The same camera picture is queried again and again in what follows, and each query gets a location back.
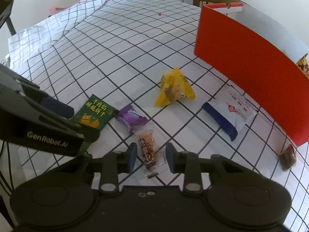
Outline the clear sausage snack packet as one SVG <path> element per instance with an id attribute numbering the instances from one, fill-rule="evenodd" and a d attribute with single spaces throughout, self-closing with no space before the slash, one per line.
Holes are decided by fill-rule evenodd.
<path id="1" fill-rule="evenodd" d="M 157 148 L 153 133 L 154 130 L 151 128 L 139 128 L 134 131 L 147 179 L 152 179 L 168 170 L 165 151 Z"/>

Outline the small dark brown candy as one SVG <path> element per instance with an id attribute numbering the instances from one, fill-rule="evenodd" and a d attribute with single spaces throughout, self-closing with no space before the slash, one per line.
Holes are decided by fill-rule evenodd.
<path id="1" fill-rule="evenodd" d="M 289 144 L 287 148 L 279 154 L 278 158 L 282 170 L 290 170 L 296 164 L 295 148 L 292 144 Z"/>

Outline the egg print snack packet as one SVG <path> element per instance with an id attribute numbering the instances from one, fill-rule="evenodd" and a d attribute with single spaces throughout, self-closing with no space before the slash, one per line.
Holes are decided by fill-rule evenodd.
<path id="1" fill-rule="evenodd" d="M 177 67 L 161 77 L 160 93 L 154 104 L 156 107 L 165 107 L 183 98 L 194 100 L 195 93 L 183 72 Z"/>

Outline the green cracker packet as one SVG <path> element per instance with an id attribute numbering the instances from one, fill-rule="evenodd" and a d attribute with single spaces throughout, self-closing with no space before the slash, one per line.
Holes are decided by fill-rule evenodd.
<path id="1" fill-rule="evenodd" d="M 78 155 L 86 153 L 90 145 L 99 140 L 101 131 L 107 123 L 118 114 L 119 110 L 107 102 L 92 94 L 90 98 L 73 116 L 72 121 L 87 126 L 87 135 L 94 138 L 92 141 L 84 141 Z"/>

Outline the orange yellow chip bag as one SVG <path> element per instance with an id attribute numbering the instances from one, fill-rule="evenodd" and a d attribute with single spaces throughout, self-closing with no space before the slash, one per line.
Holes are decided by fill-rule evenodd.
<path id="1" fill-rule="evenodd" d="M 309 67 L 306 60 L 307 54 L 305 54 L 301 59 L 296 63 L 296 66 L 302 71 L 302 73 L 309 78 Z"/>

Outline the red cardboard box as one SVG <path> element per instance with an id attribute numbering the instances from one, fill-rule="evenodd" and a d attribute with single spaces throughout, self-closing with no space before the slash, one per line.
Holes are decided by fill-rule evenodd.
<path id="1" fill-rule="evenodd" d="M 204 5 L 194 54 L 248 93 L 297 146 L 308 141 L 308 78 L 277 47 Z"/>

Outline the purple snack packet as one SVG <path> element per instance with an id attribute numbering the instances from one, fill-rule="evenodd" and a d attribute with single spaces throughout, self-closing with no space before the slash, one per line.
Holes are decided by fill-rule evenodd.
<path id="1" fill-rule="evenodd" d="M 116 115 L 116 119 L 127 126 L 130 134 L 148 122 L 147 118 L 139 115 L 131 104 L 123 107 Z"/>

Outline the checkered white tablecloth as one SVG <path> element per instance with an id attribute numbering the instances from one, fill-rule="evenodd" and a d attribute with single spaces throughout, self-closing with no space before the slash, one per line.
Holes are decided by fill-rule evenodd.
<path id="1" fill-rule="evenodd" d="M 203 158 L 220 154 L 284 186 L 289 231 L 308 231 L 308 144 L 283 171 L 277 155 L 290 137 L 248 93 L 257 115 L 231 141 L 202 105 L 234 82 L 194 54 L 200 9 L 175 0 L 81 0 L 8 40 L 10 67 L 75 110 L 92 95 L 116 109 L 131 104 L 154 130 L 158 149 L 172 143 Z M 195 93 L 154 104 L 160 80 L 179 68 Z"/>

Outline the white blue snack packet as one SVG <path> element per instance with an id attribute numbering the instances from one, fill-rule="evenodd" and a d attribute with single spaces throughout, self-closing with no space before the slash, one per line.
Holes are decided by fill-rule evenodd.
<path id="1" fill-rule="evenodd" d="M 239 132 L 256 115 L 254 107 L 232 86 L 221 90 L 215 99 L 202 106 L 219 127 L 234 141 Z"/>

